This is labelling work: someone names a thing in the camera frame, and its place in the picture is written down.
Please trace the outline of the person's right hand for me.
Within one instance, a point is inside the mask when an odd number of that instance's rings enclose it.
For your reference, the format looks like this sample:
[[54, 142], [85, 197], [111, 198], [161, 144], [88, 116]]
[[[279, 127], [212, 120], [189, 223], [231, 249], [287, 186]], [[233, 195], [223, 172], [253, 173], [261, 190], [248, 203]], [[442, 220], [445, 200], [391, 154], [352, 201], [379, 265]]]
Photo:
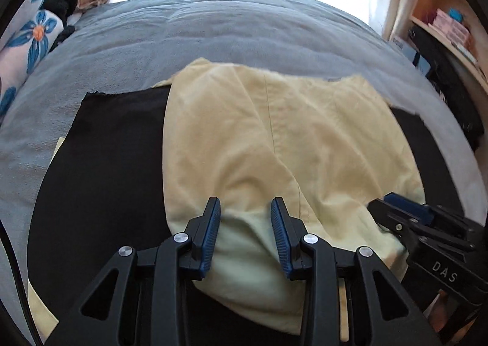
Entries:
[[426, 317], [442, 345], [456, 345], [481, 317], [481, 309], [471, 311], [445, 291], [440, 291], [426, 310]]

